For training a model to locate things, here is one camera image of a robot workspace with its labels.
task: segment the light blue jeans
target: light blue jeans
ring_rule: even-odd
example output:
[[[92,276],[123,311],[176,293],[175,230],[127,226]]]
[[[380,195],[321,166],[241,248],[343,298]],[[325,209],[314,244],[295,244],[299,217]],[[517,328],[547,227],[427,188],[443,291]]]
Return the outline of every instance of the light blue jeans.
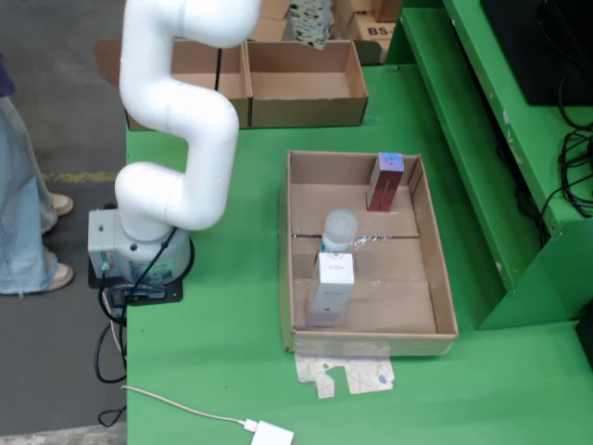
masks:
[[[42,234],[56,222],[27,128],[10,99],[0,97],[0,294],[39,292],[51,283],[57,258]]]

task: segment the small red box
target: small red box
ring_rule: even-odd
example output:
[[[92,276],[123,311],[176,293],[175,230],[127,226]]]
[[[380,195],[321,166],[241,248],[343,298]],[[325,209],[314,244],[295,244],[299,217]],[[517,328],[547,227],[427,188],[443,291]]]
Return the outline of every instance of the small red box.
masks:
[[[367,191],[368,211],[390,211],[404,174],[404,159],[398,153],[379,153]]]

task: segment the white sneaker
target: white sneaker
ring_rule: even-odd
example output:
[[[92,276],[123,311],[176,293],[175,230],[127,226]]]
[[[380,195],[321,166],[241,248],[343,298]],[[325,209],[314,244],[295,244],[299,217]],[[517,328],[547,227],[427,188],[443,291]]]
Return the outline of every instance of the white sneaker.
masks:
[[[56,209],[57,216],[68,215],[74,209],[74,201],[71,197],[60,195],[59,193],[50,193],[52,196],[52,206]]]
[[[51,292],[52,290],[61,289],[62,287],[69,285],[73,278],[74,270],[70,266],[59,262],[57,264],[54,279],[49,284],[49,286],[44,289],[44,292]]]

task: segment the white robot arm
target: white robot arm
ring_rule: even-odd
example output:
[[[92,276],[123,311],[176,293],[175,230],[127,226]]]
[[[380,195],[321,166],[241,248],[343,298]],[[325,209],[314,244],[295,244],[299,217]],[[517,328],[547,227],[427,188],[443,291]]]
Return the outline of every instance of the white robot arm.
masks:
[[[220,93],[172,77],[173,43],[182,37],[217,48],[238,46],[255,29],[259,7],[260,0],[127,0],[123,105],[145,127],[185,139],[189,149],[185,173],[135,162],[118,174],[119,208],[90,213],[89,255],[97,277],[134,282],[178,227],[144,280],[173,281],[190,262],[187,231],[208,229],[224,213],[239,120]]]

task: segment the white product box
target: white product box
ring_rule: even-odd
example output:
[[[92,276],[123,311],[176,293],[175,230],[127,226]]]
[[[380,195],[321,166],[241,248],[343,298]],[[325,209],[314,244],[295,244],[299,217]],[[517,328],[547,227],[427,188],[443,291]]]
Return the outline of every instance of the white product box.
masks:
[[[335,326],[355,282],[351,253],[319,253],[311,278],[307,325]]]

